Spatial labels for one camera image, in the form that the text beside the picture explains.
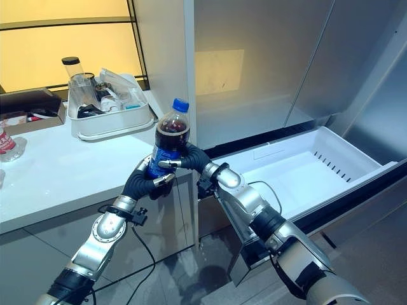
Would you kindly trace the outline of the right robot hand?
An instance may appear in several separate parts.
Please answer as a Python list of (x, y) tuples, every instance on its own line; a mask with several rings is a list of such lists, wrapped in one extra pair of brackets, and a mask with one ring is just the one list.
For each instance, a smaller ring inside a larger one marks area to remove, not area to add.
[(210, 158), (203, 150), (187, 143), (179, 159), (162, 160), (158, 162), (158, 166), (160, 168), (185, 168), (202, 174), (210, 162)]

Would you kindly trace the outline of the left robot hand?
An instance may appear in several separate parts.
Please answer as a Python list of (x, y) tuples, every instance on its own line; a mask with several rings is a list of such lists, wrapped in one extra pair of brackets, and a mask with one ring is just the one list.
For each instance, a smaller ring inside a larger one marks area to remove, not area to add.
[(157, 178), (149, 178), (147, 170), (151, 161), (151, 154), (143, 158), (133, 172), (128, 177), (121, 195), (139, 200), (149, 196), (151, 200), (157, 200), (159, 197), (166, 197), (171, 192), (174, 179), (174, 173), (166, 173)]

